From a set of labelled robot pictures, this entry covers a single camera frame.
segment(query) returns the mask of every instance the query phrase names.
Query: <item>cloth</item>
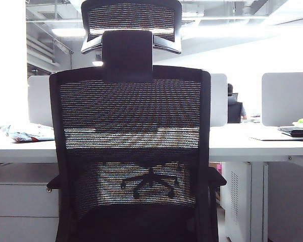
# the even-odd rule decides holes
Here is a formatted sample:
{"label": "cloth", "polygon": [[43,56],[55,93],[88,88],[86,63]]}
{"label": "cloth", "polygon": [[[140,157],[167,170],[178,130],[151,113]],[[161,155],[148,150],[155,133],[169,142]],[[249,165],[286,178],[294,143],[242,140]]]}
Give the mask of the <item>cloth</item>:
{"label": "cloth", "polygon": [[53,128],[40,124],[7,125],[1,126],[0,129],[15,141],[35,142],[55,139]]}

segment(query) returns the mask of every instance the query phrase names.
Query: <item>chair headrest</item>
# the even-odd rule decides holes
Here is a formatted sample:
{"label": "chair headrest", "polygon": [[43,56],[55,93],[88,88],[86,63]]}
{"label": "chair headrest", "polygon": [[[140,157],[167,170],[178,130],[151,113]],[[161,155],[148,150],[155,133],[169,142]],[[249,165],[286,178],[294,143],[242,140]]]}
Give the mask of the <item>chair headrest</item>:
{"label": "chair headrest", "polygon": [[102,47],[105,31],[149,30],[153,47],[181,53],[182,5],[177,0],[86,0],[82,53]]}

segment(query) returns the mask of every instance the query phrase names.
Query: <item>wallet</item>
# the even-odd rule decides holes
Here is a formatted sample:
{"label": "wallet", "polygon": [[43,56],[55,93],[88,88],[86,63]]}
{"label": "wallet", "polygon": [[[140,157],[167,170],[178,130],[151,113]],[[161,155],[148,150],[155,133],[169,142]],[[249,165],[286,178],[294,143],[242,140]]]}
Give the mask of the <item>wallet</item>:
{"label": "wallet", "polygon": [[279,127],[279,130],[286,135],[302,138],[303,137],[303,128],[300,127]]}

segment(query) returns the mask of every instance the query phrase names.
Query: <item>desk surface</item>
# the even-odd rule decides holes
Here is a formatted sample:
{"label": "desk surface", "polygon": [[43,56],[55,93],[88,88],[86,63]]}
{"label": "desk surface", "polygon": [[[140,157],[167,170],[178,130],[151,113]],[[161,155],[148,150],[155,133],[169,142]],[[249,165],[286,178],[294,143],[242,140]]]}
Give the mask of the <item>desk surface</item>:
{"label": "desk surface", "polygon": [[[261,124],[228,124],[210,131],[212,161],[285,161],[287,156],[303,156],[303,141],[260,141],[249,133],[276,127]],[[18,143],[0,132],[0,162],[55,163],[54,141]]]}

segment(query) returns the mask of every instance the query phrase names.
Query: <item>drawer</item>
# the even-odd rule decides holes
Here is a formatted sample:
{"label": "drawer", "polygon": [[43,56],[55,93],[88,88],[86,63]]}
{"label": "drawer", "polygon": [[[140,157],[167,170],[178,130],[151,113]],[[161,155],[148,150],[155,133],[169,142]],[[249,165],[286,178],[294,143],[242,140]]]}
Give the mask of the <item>drawer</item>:
{"label": "drawer", "polygon": [[58,218],[0,217],[0,242],[54,242]]}
{"label": "drawer", "polygon": [[58,217],[58,190],[45,185],[0,185],[0,216]]}

